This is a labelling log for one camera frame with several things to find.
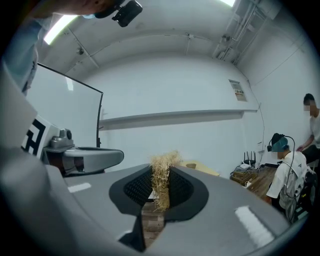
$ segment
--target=ceiling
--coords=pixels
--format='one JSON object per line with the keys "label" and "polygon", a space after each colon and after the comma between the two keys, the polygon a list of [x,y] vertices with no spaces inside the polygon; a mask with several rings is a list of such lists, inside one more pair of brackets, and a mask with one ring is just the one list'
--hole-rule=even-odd
{"label": "ceiling", "polygon": [[[39,62],[83,80],[103,65],[134,55],[175,52],[216,57],[217,45],[227,32],[229,22],[228,33],[232,33],[242,21],[250,0],[237,0],[233,7],[220,0],[138,2],[143,12],[125,28],[110,17],[85,19],[79,16],[51,45],[43,42],[38,46]],[[242,49],[262,22],[257,17],[252,19]],[[78,54],[80,48],[88,54]]]}

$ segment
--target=dry straw bundle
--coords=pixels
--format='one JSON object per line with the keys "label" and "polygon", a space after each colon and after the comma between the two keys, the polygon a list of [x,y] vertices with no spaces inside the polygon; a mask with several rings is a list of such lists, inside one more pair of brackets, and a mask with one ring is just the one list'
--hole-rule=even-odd
{"label": "dry straw bundle", "polygon": [[182,158],[177,150],[151,158],[152,188],[157,209],[164,212],[170,206],[169,200],[169,167],[179,164]]}

